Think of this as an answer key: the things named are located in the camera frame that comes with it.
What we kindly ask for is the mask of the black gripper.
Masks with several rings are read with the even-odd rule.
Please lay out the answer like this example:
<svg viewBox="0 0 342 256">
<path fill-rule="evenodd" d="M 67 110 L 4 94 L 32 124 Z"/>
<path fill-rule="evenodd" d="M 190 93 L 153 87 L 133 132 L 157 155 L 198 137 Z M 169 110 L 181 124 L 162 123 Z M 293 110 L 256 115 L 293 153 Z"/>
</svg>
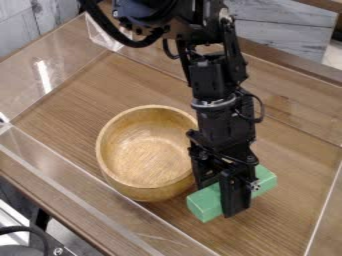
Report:
<svg viewBox="0 0 342 256">
<path fill-rule="evenodd" d="M 187 132 L 189 155 L 197 188 L 218 181 L 223 216 L 230 218 L 250 208 L 258 185 L 256 166 L 260 163 L 252 144 L 256 125 L 264 121 L 265 106 L 258 96 L 237 90 L 226 99 L 191 103 L 197 111 L 198 129 Z"/>
</svg>

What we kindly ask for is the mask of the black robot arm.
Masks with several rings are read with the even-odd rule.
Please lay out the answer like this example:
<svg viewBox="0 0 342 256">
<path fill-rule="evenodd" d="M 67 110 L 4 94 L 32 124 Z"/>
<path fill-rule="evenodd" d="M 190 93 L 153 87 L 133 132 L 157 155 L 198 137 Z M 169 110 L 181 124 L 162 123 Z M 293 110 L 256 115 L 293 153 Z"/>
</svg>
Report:
<svg viewBox="0 0 342 256">
<path fill-rule="evenodd" d="M 97 0 L 78 0 L 105 32 L 125 46 L 146 48 L 157 41 L 178 59 L 193 90 L 198 128 L 187 132 L 195 183 L 215 184 L 221 209 L 233 217 L 252 206 L 260 185 L 260 159 L 252 150 L 265 104 L 242 83 L 249 79 L 235 18 L 223 0 L 111 0 L 106 14 Z"/>
</svg>

